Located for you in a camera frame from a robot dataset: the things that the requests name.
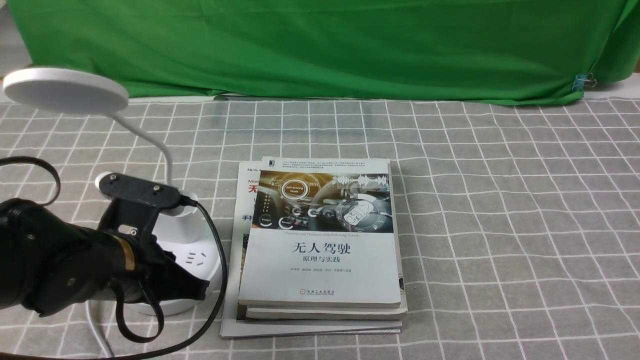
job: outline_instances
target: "stack of books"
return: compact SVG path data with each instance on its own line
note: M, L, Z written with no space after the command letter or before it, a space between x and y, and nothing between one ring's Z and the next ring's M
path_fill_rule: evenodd
M393 194L389 160L241 163L221 335L399 331Z

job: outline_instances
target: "lamp head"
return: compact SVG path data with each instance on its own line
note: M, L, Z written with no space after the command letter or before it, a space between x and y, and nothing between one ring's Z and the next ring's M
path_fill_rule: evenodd
M17 103L56 113L110 115L129 105L129 93L122 85L77 70L16 70L4 77L3 90Z

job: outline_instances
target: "black cable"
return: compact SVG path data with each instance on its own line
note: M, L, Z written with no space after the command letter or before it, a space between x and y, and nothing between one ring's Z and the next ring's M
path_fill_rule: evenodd
M220 240L220 235L218 234L216 225L213 224L213 220L211 220L209 213L204 208L204 206L202 206L201 203L191 200L188 197L182 197L182 200L184 205L194 206L198 208L198 210L200 210L200 212L204 215L204 219L207 221L207 224L209 224L209 227L211 228L213 238L216 240L216 245L218 246L218 253L220 253L220 263L222 266L222 285L220 287L220 294L218 295L218 301L216 301L216 305L213 307L211 314L209 315L207 321L204 322L200 330L198 330L198 332L196 332L192 337L188 338L182 343L179 343L167 348L163 348L160 350L146 352L144 354L116 356L112 358L114 360L146 360L146 359L151 359L152 357L168 355L168 354L171 354L172 352L180 351L183 348L188 347L189 345L193 344L198 339L200 339L207 332L207 330L209 330L209 328L213 324L213 321L216 319L216 316L218 315L220 308L222 307L222 303L225 300L225 293L227 292L227 282L228 282L227 259L225 258L225 250L222 247L222 241Z
M110 282L111 289L113 293L116 295L116 323L118 324L118 330L120 330L120 334L124 336L127 340L133 341L135 343L150 343L157 339L160 334L162 334L162 330L164 329L164 313L162 311L162 307L160 306L160 302L156 299L154 292L149 287L149 283L146 279L140 279L139 281L140 288L142 289L142 294L144 294L145 299L147 300L147 304L151 306L156 315L158 321L158 330L156 335L153 336L140 336L131 331L131 329L127 326L127 322L124 320L124 302L125 295L124 290L122 290L122 286L116 279L112 279Z
M56 168L53 167L53 165L51 165L50 163L44 160L34 158L32 156L10 156L8 158L0 159L0 167L5 165L18 165L18 164L30 164L30 165L35 165L37 167L41 167L46 171L48 171L53 176L53 179L56 181L56 193L53 195L53 198L45 202L44 204L38 204L38 205L49 206L53 204L54 201L58 200L58 196L60 196L60 189L61 189L60 175L58 174L58 171L56 171Z

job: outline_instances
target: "green cloth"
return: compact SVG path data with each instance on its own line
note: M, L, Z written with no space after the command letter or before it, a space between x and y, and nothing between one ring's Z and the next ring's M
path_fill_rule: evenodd
M133 97L214 95L565 104L623 79L638 0L9 0L34 65Z

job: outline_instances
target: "gray checkered tablecloth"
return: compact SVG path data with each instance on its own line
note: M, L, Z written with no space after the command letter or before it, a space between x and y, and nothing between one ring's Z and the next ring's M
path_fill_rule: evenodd
M176 185L211 209L229 248L238 161L265 155L391 158L409 314L400 335L222 340L220 322L169 359L640 358L640 101L510 108L460 102L134 103L125 114L164 140ZM0 155L55 164L51 209L95 226L103 171L160 181L159 152L112 121L0 104ZM48 175L0 169L3 199L44 200ZM100 322L116 354L172 345L211 301L168 319L148 345ZM133 331L150 317L128 312ZM38 318L0 311L0 351L100 355L82 305Z

